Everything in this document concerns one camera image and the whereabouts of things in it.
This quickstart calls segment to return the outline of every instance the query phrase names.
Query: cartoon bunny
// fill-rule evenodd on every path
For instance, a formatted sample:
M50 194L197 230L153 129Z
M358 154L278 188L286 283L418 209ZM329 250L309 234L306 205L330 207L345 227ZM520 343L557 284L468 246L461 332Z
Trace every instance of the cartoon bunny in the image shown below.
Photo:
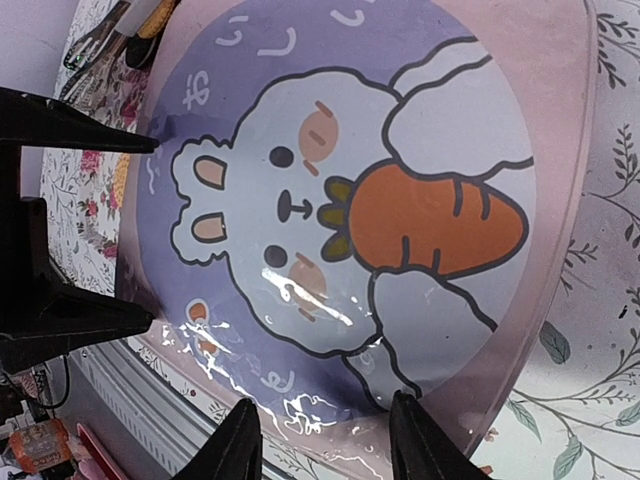
M225 259L260 325L340 355L373 403L428 393L498 327L535 213L528 135L475 38L390 85L322 68L268 85L231 142L187 141L171 241Z

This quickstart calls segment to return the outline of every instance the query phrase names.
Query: purple circle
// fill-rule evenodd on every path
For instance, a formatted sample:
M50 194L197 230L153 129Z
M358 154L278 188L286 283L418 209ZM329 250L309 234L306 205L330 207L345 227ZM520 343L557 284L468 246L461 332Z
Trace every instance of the purple circle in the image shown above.
M347 26L332 11L361 17L363 22L358 27ZM295 47L288 55L256 55L260 48L286 45L288 29L296 34ZM237 45L220 44L220 39L237 38L236 31L241 32ZM226 260L206 267L180 261L170 243L171 227L185 203L170 173L175 153L185 140L205 134L229 140L259 93L283 75L319 67L350 67L369 80L388 84L402 66L423 59L443 41L469 35L456 19L427 0L247 0L207 26L177 64L155 105L148 132L162 142L161 157L154 160L160 175L155 178L153 194L146 158L140 163L137 223L141 260L155 296L176 329L185 323L185 305L193 298L206 301L212 319L230 319L230 328L216 329L216 340L232 352L216 357L219 371L213 374L217 382L239 394L246 392L277 415L295 416L292 401L297 398L306 399L298 408L322 422L379 412L339 357L312 357L258 325L231 281ZM208 71L211 95L204 106L192 102L188 111L183 103L185 79L202 69ZM192 348L196 359L206 363ZM282 393L285 389L276 391L267 385L263 380L270 372L282 372L283 383L285 373L294 372L292 388ZM314 397L326 403L314 402Z

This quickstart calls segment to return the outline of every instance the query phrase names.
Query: flower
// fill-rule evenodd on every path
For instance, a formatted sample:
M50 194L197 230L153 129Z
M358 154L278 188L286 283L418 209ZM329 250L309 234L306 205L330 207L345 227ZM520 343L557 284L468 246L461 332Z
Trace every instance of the flower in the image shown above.
M116 210L119 206L115 189L112 188L111 191L109 191L109 208Z
M116 258L118 256L118 246L117 245L109 245L102 250L102 254L105 258Z
M493 441L495 440L494 437L500 435L500 432L498 432L495 428L492 428L491 430L489 430L487 432L487 434L484 436L484 441L485 442L490 442L493 443Z
M87 203L87 215L95 217L98 214L98 204L95 200L91 200Z
M101 162L102 162L102 154L100 152L85 150L82 153L82 160L80 161L80 170L89 174L96 173L100 168Z

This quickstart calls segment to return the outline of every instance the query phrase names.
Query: table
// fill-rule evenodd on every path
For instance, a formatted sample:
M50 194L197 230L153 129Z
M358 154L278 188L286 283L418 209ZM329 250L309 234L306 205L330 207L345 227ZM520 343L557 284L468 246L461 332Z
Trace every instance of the table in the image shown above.
M112 3L81 0L68 43ZM473 457L496 478L640 479L640 0L599 0L596 9L598 100L573 240L540 341ZM61 69L56 91L68 76ZM134 130L145 82L120 62L96 117ZM105 294L113 294L127 165L126 155L45 153L52 255L76 284ZM187 401L224 415L153 352L129 344ZM295 452L281 456L284 471L322 478Z

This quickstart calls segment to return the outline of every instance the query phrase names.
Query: black wire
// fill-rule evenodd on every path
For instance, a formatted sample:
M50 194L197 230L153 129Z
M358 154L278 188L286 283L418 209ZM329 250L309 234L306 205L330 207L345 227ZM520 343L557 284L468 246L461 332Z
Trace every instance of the black wire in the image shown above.
M69 394L71 393L71 375L69 374L69 359L67 358L66 355L64 355L62 357L62 361L64 362L64 376L65 376L66 387L65 387L64 395L62 396L62 399L58 403L55 403L53 405L45 405L44 403L41 403L37 398L33 398L23 393L22 390L20 390L20 388L18 388L18 386L15 383L13 383L9 375L7 375L4 372L2 374L4 375L4 379L9 385L9 388L11 388L11 390L13 390L22 400L25 400L31 403L32 405L35 405L36 407L41 408L43 410L57 410L58 408L62 407L65 403L67 403L67 400L69 400Z

